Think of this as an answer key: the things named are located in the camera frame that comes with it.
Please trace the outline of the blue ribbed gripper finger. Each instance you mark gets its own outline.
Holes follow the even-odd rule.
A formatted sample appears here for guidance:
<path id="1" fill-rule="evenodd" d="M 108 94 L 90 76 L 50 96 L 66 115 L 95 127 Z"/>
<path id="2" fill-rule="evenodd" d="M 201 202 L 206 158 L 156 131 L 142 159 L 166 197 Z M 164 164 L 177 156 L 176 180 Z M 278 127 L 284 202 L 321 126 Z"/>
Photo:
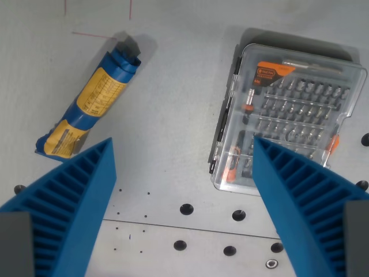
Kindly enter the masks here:
<path id="1" fill-rule="evenodd" d="M 367 192 L 260 137 L 253 179 L 297 276 L 368 275 Z"/>
<path id="2" fill-rule="evenodd" d="M 31 217 L 36 276 L 84 276 L 116 183 L 108 138 L 30 184 L 1 207 Z"/>

